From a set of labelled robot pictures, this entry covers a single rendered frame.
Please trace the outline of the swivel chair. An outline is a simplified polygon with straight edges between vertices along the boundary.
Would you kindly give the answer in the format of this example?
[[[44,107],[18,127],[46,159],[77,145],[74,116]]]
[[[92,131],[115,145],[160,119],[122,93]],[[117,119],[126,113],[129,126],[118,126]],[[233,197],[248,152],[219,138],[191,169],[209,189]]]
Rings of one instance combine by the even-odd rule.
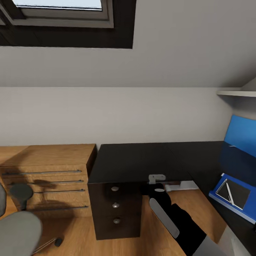
[[[63,240],[54,237],[37,248],[43,233],[41,219],[26,211],[27,201],[33,196],[33,189],[24,183],[14,185],[11,195],[19,200],[21,211],[0,220],[0,256],[33,256],[53,241],[59,247]],[[0,217],[5,214],[7,193],[0,182]],[[37,248],[37,249],[36,249]]]

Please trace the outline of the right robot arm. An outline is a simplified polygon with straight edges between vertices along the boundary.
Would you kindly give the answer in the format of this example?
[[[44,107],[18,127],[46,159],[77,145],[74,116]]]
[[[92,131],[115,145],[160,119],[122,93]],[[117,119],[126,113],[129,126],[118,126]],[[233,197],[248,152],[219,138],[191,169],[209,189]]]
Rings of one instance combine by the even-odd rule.
[[[187,256],[227,256],[185,210],[176,203],[171,205],[162,183],[156,183],[166,180],[165,175],[149,175],[149,180],[139,185],[139,191],[149,195],[150,207]]]

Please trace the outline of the pen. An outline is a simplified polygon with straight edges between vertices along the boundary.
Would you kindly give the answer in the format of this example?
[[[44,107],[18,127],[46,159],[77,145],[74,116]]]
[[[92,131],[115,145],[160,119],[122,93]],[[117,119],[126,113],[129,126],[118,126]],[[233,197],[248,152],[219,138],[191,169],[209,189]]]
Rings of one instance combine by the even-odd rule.
[[[230,189],[229,189],[229,186],[228,186],[228,184],[226,184],[226,186],[227,186],[227,189],[228,189],[228,192],[229,192],[229,198],[231,199],[231,204],[234,206],[234,201],[233,201],[233,198],[232,198],[232,196],[231,196],[231,192],[230,192]]]

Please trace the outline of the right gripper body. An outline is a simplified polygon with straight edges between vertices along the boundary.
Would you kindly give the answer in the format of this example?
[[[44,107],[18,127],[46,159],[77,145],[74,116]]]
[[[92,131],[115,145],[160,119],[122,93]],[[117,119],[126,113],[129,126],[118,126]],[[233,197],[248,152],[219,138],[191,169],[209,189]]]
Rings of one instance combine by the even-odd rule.
[[[157,184],[148,184],[148,183],[141,183],[141,192],[142,192],[142,195],[149,195],[149,191],[150,191],[150,188],[153,188],[153,187],[158,187],[158,188],[163,188],[163,185],[162,183],[157,183]]]

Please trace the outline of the folder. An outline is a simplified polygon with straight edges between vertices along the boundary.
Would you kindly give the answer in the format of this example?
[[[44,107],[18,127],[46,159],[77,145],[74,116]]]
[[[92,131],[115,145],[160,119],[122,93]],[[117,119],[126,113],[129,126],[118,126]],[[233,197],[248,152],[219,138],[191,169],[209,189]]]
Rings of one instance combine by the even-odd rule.
[[[221,198],[220,196],[218,196],[216,194],[216,191],[220,188],[220,186],[223,184],[223,182],[226,179],[232,180],[233,182],[251,190],[249,197],[246,201],[246,204],[244,205],[243,210],[239,209],[236,206],[233,206],[231,204],[231,202],[224,200],[223,198]],[[255,222],[256,222],[256,188],[255,187],[253,187],[241,180],[238,180],[234,177],[231,177],[225,173],[222,173],[222,175],[220,176],[220,178],[218,179],[216,184],[213,186],[213,188],[209,192],[208,196],[211,197],[212,199],[216,200],[220,204],[224,205],[225,207],[227,207],[234,213],[236,213],[236,214],[240,215],[241,217],[243,217],[244,219],[248,220],[249,222],[255,224]],[[231,201],[231,199],[229,201]]]

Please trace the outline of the notebook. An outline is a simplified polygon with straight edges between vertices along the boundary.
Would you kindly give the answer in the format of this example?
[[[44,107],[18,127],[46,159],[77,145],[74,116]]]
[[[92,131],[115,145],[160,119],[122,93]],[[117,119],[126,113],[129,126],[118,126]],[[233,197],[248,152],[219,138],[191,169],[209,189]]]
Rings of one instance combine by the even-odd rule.
[[[251,190],[233,182],[232,180],[226,179],[216,191],[216,194],[228,202],[230,202],[230,198],[226,184],[229,186],[231,196],[234,201],[234,206],[243,210]]]

